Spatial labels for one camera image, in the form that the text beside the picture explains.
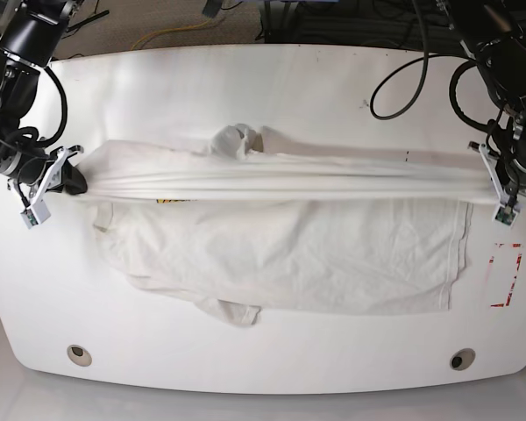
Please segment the white T-shirt with yellow print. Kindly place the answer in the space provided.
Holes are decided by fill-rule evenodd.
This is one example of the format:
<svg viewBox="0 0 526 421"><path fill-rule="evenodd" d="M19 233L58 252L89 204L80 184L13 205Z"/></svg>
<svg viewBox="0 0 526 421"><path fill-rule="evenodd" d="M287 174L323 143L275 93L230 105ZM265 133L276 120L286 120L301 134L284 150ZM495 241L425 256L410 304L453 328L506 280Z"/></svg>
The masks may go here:
<svg viewBox="0 0 526 421"><path fill-rule="evenodd" d="M246 125L201 152L110 140L79 165L104 259L135 288L233 325L266 309L446 311L479 169L264 153Z"/></svg>

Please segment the red tape rectangle marking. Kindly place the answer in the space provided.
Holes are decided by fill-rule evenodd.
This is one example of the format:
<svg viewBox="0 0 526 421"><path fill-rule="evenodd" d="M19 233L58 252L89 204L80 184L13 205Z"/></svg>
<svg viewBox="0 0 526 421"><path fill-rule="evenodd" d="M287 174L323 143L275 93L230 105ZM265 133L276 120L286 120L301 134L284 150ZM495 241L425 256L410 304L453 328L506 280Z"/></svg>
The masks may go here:
<svg viewBox="0 0 526 421"><path fill-rule="evenodd" d="M494 244L486 273L485 302L490 308L509 307L521 262L522 244Z"/></svg>

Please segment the left table grommet hole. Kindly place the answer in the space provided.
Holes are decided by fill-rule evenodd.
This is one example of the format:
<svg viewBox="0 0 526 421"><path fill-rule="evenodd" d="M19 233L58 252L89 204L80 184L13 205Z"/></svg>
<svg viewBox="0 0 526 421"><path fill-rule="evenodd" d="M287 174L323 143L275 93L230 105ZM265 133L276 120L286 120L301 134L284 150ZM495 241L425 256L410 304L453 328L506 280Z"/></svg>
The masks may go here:
<svg viewBox="0 0 526 421"><path fill-rule="evenodd" d="M68 358L79 367L89 367L92 364L91 354L83 347L71 345L67 348Z"/></svg>

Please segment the table grommet hole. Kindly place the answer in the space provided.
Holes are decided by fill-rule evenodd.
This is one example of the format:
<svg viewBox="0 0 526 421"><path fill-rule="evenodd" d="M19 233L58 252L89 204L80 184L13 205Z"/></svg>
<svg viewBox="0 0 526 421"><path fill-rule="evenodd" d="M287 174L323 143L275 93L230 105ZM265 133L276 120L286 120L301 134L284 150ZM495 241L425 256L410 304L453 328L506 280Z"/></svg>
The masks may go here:
<svg viewBox="0 0 526 421"><path fill-rule="evenodd" d="M473 349L461 349L452 355L450 359L450 367L455 371L464 371L474 363L475 358L476 352Z"/></svg>
<svg viewBox="0 0 526 421"><path fill-rule="evenodd" d="M92 364L91 354L83 347L71 345L67 348L68 358L79 367L89 367Z"/></svg>

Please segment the right table grommet hole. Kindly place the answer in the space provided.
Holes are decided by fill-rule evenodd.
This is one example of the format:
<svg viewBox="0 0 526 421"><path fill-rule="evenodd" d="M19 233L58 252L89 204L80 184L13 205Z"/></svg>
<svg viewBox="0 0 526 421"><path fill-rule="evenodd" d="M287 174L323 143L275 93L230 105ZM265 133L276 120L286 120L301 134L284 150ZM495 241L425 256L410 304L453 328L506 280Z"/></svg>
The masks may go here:
<svg viewBox="0 0 526 421"><path fill-rule="evenodd" d="M475 358L476 352L473 349L461 349L452 355L450 359L450 367L455 371L464 371L474 363Z"/></svg>

